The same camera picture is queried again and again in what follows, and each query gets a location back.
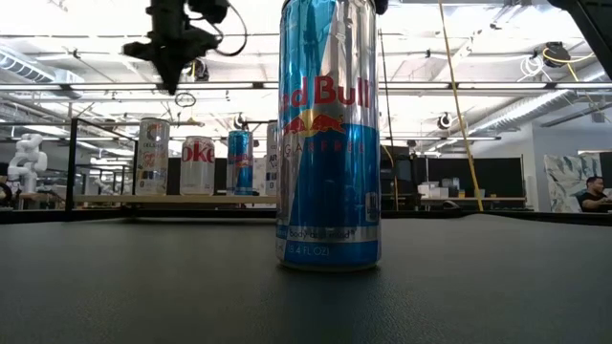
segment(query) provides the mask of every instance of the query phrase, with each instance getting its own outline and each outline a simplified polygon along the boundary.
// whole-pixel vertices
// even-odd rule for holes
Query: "black table surface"
[[[612,228],[384,220],[376,269],[284,269],[271,222],[0,226],[0,343],[612,343]]]

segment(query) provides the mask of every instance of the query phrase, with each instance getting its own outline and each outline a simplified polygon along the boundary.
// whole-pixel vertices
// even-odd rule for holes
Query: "aluminum can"
[[[278,120],[268,122],[266,145],[266,195],[274,196],[278,186]]]
[[[252,195],[252,133],[238,130],[228,135],[227,194]]]
[[[168,176],[170,123],[143,118],[138,139],[137,195],[165,195]]]
[[[181,155],[181,195],[214,193],[214,142],[205,137],[187,137]]]
[[[288,0],[280,24],[276,256],[354,270],[381,257],[371,0]]]

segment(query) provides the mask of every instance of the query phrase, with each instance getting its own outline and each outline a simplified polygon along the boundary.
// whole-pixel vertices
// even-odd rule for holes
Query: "humanoid robot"
[[[38,134],[24,134],[17,142],[17,152],[9,163],[9,182],[13,194],[20,189],[20,180],[23,178],[22,192],[34,193],[38,172],[47,170],[47,154],[40,151],[42,136]]]

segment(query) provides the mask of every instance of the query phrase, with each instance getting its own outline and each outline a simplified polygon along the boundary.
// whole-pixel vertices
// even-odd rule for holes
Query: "person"
[[[582,212],[606,213],[612,210],[612,200],[603,193],[603,178],[589,177],[586,180],[586,192],[578,196]]]

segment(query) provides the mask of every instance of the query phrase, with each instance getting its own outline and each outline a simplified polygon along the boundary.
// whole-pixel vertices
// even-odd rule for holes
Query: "wooden shelf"
[[[108,196],[75,195],[75,203],[124,204],[276,204],[276,196]]]

